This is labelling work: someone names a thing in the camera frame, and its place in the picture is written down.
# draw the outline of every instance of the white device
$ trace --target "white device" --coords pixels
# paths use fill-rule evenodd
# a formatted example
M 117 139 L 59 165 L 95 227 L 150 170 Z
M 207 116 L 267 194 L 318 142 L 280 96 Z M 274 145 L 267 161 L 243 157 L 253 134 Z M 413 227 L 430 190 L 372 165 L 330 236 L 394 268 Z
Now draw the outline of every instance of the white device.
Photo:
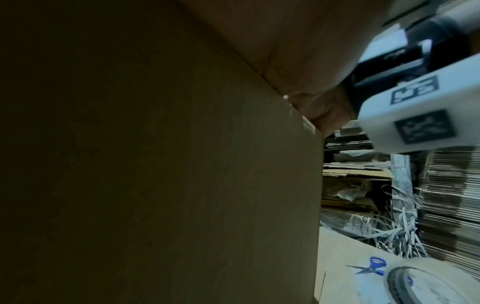
M 375 150 L 480 143 L 480 54 L 370 97 L 358 123 Z

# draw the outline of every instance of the tape roll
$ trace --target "tape roll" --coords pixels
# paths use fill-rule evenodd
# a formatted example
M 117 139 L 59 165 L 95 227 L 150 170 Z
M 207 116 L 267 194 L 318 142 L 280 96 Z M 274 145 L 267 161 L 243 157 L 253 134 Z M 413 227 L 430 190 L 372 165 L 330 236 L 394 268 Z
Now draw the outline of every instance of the tape roll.
M 432 258 L 416 257 L 389 265 L 383 284 L 392 304 L 480 303 L 480 282 Z

